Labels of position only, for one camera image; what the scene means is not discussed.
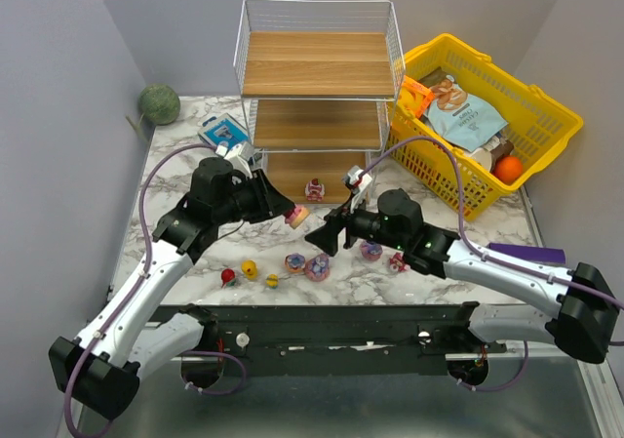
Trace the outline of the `pink bear strawberry tart toy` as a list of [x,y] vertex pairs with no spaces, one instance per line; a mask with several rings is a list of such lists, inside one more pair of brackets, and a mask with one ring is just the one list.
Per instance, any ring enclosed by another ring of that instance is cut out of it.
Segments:
[[296,205],[292,210],[284,213],[285,223],[292,229],[298,228],[308,216],[308,209],[302,205]]

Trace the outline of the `pink bear cake car toy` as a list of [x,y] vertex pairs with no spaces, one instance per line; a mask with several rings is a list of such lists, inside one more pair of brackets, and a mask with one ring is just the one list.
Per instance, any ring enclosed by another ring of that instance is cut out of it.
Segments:
[[308,181],[304,187],[304,194],[307,201],[322,202],[326,193],[325,186],[317,178]]

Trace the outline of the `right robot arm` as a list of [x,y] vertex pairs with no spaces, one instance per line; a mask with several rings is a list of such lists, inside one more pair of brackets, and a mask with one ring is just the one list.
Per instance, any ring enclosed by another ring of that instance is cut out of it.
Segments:
[[383,192],[374,212],[345,203],[324,221],[305,239],[331,257],[344,233],[346,249],[359,239],[396,249],[415,272],[481,285],[528,308],[513,327],[489,329],[484,327],[491,318],[485,308],[474,309],[469,329],[477,338],[552,343],[576,360],[605,360],[619,309],[603,275],[591,264],[566,269],[482,249],[462,234],[425,222],[420,205],[402,189]]

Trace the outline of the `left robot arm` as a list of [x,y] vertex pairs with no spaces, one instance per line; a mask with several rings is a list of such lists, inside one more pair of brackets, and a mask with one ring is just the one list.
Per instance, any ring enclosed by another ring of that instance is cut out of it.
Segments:
[[262,170],[240,171],[223,157],[200,161],[189,191],[146,238],[146,253],[123,288],[74,339],[49,350],[64,407],[78,401],[108,420],[132,403],[140,383],[178,354],[214,340],[211,314],[189,307],[154,331],[144,327],[176,282],[217,240],[222,225],[284,217],[298,227],[308,213]]

